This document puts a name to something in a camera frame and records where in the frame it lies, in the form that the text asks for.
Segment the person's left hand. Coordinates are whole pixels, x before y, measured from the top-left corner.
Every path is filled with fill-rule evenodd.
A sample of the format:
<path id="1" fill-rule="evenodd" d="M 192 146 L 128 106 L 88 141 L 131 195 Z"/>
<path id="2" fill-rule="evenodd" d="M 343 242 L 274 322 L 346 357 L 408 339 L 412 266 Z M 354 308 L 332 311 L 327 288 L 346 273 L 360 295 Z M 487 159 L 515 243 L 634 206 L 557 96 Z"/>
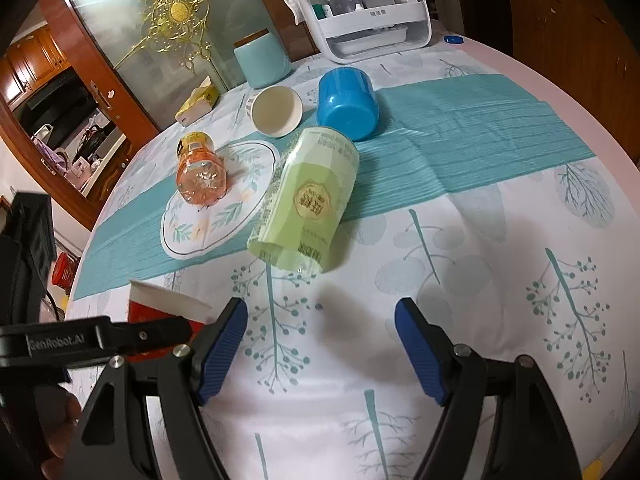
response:
<path id="1" fill-rule="evenodd" d="M 38 387 L 36 408 L 50 456 L 34 466 L 17 447 L 11 422 L 1 410 L 1 478 L 61 479 L 64 458 L 81 418 L 82 407 L 73 393 L 61 386 Z"/>

